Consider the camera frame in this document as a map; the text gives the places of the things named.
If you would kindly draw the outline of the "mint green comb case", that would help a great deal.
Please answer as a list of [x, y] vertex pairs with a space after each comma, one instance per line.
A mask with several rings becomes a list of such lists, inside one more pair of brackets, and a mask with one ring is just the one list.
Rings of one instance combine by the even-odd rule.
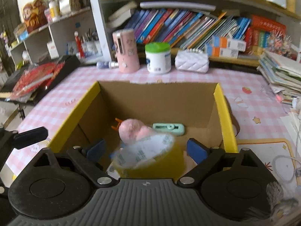
[[183, 124], [154, 123], [152, 128], [157, 132], [171, 133], [174, 136], [183, 136], [185, 134]]

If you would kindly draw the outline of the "small pink plush ball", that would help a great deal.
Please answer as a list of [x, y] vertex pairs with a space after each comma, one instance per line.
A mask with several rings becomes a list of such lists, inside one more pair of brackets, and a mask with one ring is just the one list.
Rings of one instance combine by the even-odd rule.
[[156, 133], [151, 127], [137, 119], [120, 120], [116, 118], [115, 121], [117, 126], [111, 126], [111, 128], [118, 132], [121, 141], [126, 145]]

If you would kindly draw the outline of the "yellow tape roll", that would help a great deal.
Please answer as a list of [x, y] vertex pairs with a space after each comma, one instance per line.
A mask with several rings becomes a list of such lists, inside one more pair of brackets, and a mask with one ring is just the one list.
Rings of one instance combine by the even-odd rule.
[[158, 133], [118, 151], [112, 166], [125, 179], [179, 179], [186, 170], [184, 154], [173, 135]]

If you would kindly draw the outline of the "yellow cardboard box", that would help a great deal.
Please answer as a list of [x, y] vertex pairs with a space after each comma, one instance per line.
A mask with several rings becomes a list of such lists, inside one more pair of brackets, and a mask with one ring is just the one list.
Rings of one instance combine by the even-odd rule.
[[104, 139], [107, 152], [120, 144], [113, 126], [116, 119], [138, 119], [144, 124], [183, 124], [185, 134], [176, 138], [179, 153], [171, 165], [160, 163], [146, 178], [172, 178], [184, 174], [183, 150], [194, 138], [206, 147], [221, 146], [237, 153], [238, 146], [230, 111], [217, 83], [97, 82], [83, 96], [50, 141], [50, 149], [64, 152], [79, 145], [86, 147]]

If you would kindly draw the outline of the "red decorations in plastic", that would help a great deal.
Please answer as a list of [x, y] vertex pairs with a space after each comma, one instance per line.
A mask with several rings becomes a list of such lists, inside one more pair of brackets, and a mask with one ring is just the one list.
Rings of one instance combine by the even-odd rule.
[[46, 90], [64, 67], [62, 63], [46, 63], [26, 70], [7, 98], [9, 101], [26, 103], [38, 89]]

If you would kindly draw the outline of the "pink checkered tablecloth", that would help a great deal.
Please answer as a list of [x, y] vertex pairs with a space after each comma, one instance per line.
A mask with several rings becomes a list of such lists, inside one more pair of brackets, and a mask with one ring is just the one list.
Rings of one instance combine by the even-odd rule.
[[289, 106], [280, 104], [265, 79], [252, 73], [212, 68], [205, 74], [174, 69], [165, 75], [153, 75], [144, 67], [130, 74], [116, 69], [81, 67], [33, 108], [18, 126], [18, 131], [44, 126], [49, 131], [49, 139], [53, 139], [80, 99], [97, 81], [219, 83], [240, 125], [238, 139], [285, 138], [290, 142], [291, 152], [286, 146], [276, 145], [262, 158], [268, 169], [290, 180], [290, 189], [297, 186], [293, 165], [294, 157], [300, 154], [300, 140], [295, 134], [299, 126], [290, 118]]

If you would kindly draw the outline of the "spray bottle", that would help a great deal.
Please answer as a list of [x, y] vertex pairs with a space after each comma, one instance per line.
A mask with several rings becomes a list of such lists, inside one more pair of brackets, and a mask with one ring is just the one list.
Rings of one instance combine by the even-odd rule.
[[106, 62], [97, 62], [97, 69], [114, 69], [119, 68], [118, 62], [106, 61]]

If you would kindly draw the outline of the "white quilted purse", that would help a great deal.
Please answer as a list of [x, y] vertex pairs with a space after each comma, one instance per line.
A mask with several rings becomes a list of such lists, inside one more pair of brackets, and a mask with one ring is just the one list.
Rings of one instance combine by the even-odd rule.
[[179, 50], [175, 57], [175, 67], [181, 71], [207, 73], [209, 56], [201, 50]]

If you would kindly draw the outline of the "black electronic keyboard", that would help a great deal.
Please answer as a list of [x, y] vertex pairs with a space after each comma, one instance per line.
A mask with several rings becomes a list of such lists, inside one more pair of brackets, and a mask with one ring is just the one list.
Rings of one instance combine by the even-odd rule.
[[27, 64], [16, 70], [1, 87], [1, 101], [35, 105], [80, 64], [76, 56]]

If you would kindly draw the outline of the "white jar green lid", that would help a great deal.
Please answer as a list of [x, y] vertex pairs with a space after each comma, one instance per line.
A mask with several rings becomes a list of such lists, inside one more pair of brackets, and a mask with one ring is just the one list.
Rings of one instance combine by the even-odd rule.
[[152, 42], [145, 45], [146, 65], [150, 73], [165, 74], [171, 70], [170, 45], [167, 42]]

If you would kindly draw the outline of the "white pen holder left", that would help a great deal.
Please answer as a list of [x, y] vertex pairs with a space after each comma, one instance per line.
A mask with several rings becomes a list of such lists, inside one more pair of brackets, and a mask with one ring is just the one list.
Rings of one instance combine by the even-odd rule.
[[88, 55], [103, 55], [99, 40], [83, 42], [82, 48]]

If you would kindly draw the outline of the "orange white medicine box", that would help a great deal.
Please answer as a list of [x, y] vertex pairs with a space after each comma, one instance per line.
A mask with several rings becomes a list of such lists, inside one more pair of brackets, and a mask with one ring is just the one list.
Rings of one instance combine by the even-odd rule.
[[244, 40], [212, 36], [211, 42], [206, 43], [204, 51], [208, 56], [238, 58], [239, 52], [245, 52], [246, 42]]

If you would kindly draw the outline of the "stack of papers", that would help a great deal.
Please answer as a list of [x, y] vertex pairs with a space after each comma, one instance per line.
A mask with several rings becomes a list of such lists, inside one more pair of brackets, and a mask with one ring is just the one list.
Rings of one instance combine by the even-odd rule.
[[257, 70], [263, 75], [279, 102], [292, 104], [300, 98], [300, 63], [266, 51], [259, 58]]

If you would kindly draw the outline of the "row of leaning books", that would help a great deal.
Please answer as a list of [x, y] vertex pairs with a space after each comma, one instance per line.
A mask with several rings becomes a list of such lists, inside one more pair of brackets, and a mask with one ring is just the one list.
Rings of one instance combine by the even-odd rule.
[[166, 42], [171, 47], [204, 50], [215, 37], [243, 40], [251, 24], [246, 17], [211, 15], [186, 9], [135, 9], [125, 24], [133, 29], [136, 42]]

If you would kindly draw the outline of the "fortune god figure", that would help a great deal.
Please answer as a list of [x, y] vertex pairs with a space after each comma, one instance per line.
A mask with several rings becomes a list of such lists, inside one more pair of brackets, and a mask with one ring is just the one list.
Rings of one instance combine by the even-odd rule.
[[22, 10], [22, 16], [28, 33], [48, 24], [44, 11], [47, 9], [43, 0], [27, 3]]

